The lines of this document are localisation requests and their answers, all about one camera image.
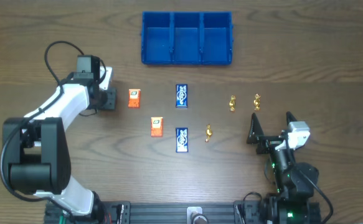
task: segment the tabletop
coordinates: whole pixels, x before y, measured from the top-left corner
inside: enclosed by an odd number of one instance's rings
[[[142,64],[143,11],[232,11],[232,64]],[[233,202],[276,192],[263,175],[268,156],[246,145],[258,93],[266,134],[286,128],[287,111],[311,128],[295,156],[318,168],[334,205],[329,223],[363,222],[363,0],[0,1],[0,153],[4,120],[55,91],[43,57],[55,40],[114,69],[116,110],[79,116],[66,133],[72,175],[102,200]],[[76,58],[67,45],[49,54],[60,78]],[[189,85],[186,110],[175,109],[177,83]],[[128,108],[130,88],[141,89],[138,110]],[[162,138],[150,136],[153,116],[164,118]],[[205,143],[207,124],[213,136]],[[187,154],[175,152],[175,127],[189,128]],[[313,201],[325,216],[325,201]],[[44,206],[14,198],[0,181],[0,223],[42,223]]]

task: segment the blue tray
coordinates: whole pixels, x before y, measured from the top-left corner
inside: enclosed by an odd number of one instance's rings
[[[229,65],[231,12],[143,12],[141,61],[148,65]]]

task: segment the wood grain surface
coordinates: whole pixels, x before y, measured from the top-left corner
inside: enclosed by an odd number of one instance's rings
[[[233,63],[143,65],[142,11],[232,11]],[[67,130],[72,174],[103,200],[233,202],[274,192],[263,175],[267,156],[245,144],[259,93],[265,133],[285,128],[287,111],[309,124],[296,159],[319,169],[335,209],[329,223],[363,222],[363,0],[0,1],[0,152],[3,121],[55,90],[43,60],[55,40],[115,69],[116,111],[77,117]],[[76,55],[66,45],[50,51],[60,78],[75,70]],[[176,83],[189,84],[187,110],[174,107]],[[139,110],[127,108],[129,88],[141,89]],[[152,116],[164,117],[163,138],[151,138]],[[180,126],[189,128],[188,154],[175,153]],[[325,216],[326,203],[318,194],[313,200]],[[0,223],[42,223],[43,215],[44,202],[22,202],[0,181]]]

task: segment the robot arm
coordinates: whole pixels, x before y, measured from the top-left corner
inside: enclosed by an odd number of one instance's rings
[[[81,186],[71,173],[65,131],[85,109],[115,109],[114,88],[110,88],[111,67],[100,67],[99,58],[78,57],[78,69],[42,106],[25,115],[30,118],[53,103],[23,126],[10,141],[4,155],[4,179],[13,190],[36,197],[50,197],[70,211],[78,221],[102,222],[105,211],[98,195]],[[9,118],[3,125],[3,142],[22,118]],[[41,154],[29,154],[28,148],[41,147]]]

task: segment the wooden table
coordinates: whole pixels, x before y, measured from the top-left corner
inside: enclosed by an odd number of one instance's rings
[[[141,63],[142,11],[232,11],[234,52],[228,67],[160,67]],[[267,156],[245,144],[254,94],[265,133],[285,128],[292,111],[311,128],[296,153],[320,171],[331,199],[329,223],[363,222],[363,0],[0,1],[0,152],[3,121],[36,109],[55,90],[43,54],[68,40],[115,69],[115,112],[77,117],[67,130],[72,174],[103,200],[233,202],[274,192],[263,175]],[[77,52],[55,46],[60,78]],[[176,83],[189,84],[189,108],[176,110]],[[127,108],[140,88],[139,110]],[[229,99],[237,96],[236,112]],[[164,117],[151,138],[150,117]],[[213,136],[205,143],[206,124]],[[189,128],[188,154],[175,153],[175,127]],[[323,216],[328,207],[321,202]],[[0,181],[0,223],[42,223],[44,202],[11,196]]]

